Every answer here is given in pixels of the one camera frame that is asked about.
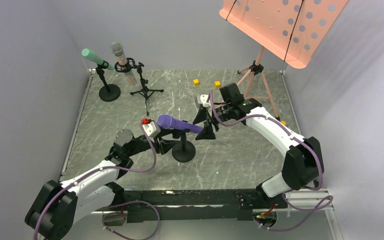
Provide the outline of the black round-base clip stand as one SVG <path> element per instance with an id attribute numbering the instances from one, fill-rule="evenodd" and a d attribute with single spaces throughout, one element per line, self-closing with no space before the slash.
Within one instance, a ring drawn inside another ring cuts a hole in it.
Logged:
<path id="1" fill-rule="evenodd" d="M 105 69 L 109 69 L 110 65 L 107 61 L 103 61 L 98 64 L 95 71 L 99 76 L 99 79 L 103 83 L 103 87 L 99 90 L 99 98 L 104 102 L 112 102 L 119 98 L 121 95 L 121 89 L 115 84 L 108 84 L 105 79 Z"/>

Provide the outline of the purple microphone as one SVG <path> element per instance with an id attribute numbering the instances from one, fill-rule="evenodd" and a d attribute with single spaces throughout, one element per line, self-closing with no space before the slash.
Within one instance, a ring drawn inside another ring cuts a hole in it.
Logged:
<path id="1" fill-rule="evenodd" d="M 175 129 L 175 130 L 189 130 L 191 133 L 199 134 L 203 127 L 194 125 L 179 119 L 172 117 L 169 114 L 162 114 L 158 117 L 157 122 L 160 127 L 164 129 Z"/>

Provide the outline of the teal green microphone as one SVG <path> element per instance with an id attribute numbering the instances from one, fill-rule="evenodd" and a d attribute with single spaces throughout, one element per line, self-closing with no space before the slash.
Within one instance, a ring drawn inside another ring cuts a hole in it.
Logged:
<path id="1" fill-rule="evenodd" d="M 114 66 L 108 63 L 106 60 L 98 56 L 93 50 L 84 48 L 81 51 L 82 56 L 87 59 L 88 61 L 96 63 L 98 66 L 103 66 L 106 69 L 109 69 L 111 71 L 114 70 Z"/>

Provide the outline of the black round-base holder stand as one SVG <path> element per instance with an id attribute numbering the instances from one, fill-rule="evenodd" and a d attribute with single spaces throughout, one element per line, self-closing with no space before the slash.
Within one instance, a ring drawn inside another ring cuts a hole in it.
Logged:
<path id="1" fill-rule="evenodd" d="M 179 134 L 179 142 L 171 150 L 173 158 L 179 163 L 190 162 L 196 155 L 194 144 L 187 140 L 187 133 L 189 132 L 189 129 L 182 130 Z"/>

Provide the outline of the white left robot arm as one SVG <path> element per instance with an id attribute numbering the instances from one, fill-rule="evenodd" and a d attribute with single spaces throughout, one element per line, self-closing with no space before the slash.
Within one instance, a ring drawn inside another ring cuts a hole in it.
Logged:
<path id="1" fill-rule="evenodd" d="M 151 150 L 153 157 L 186 142 L 186 130 L 152 129 L 141 124 L 142 135 L 120 130 L 109 154 L 97 166 L 69 180 L 46 182 L 26 214 L 24 222 L 33 239 L 61 240 L 74 223 L 101 208 L 116 209 L 127 202 L 125 190 L 115 181 L 132 172 L 132 156 Z"/>

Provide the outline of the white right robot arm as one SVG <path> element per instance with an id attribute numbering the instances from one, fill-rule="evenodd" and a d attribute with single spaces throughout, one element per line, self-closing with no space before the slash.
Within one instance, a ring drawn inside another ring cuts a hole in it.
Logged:
<path id="1" fill-rule="evenodd" d="M 193 124 L 204 123 L 197 140 L 214 140 L 220 125 L 232 127 L 239 123 L 267 139 L 284 160 L 281 171 L 256 188 L 266 198 L 306 188 L 310 182 L 322 179 L 324 164 L 321 145 L 315 137 L 304 137 L 287 128 L 258 100 L 245 99 L 236 83 L 230 83 L 219 91 L 222 103 L 215 103 L 212 93 L 195 97 L 198 113 Z"/>

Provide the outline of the silver glitter microphone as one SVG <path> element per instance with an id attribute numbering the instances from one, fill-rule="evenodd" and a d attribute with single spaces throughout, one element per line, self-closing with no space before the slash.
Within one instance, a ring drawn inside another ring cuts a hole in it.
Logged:
<path id="1" fill-rule="evenodd" d="M 111 52 L 116 56 L 119 67 L 115 67 L 116 70 L 123 70 L 123 73 L 131 86 L 135 86 L 137 84 L 137 80 L 129 67 L 129 62 L 124 53 L 124 49 L 121 43 L 113 42 L 111 44 Z"/>

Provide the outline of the black tripod shock-mount stand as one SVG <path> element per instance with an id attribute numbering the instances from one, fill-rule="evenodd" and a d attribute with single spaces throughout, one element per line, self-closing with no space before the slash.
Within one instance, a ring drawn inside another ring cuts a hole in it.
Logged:
<path id="1" fill-rule="evenodd" d="M 131 70 L 136 69 L 137 73 L 140 77 L 140 84 L 141 89 L 137 91 L 130 92 L 130 95 L 140 94 L 145 99 L 145 109 L 146 109 L 146 115 L 149 116 L 149 110 L 148 110 L 148 99 L 155 93 L 163 93 L 163 89 L 150 89 L 148 88 L 147 84 L 149 81 L 143 77 L 143 69 L 145 65 L 142 62 L 136 63 L 135 60 L 131 57 L 126 58 L 126 63 L 124 65 L 121 65 L 119 62 L 116 62 L 114 64 L 114 69 L 118 73 L 129 73 Z"/>

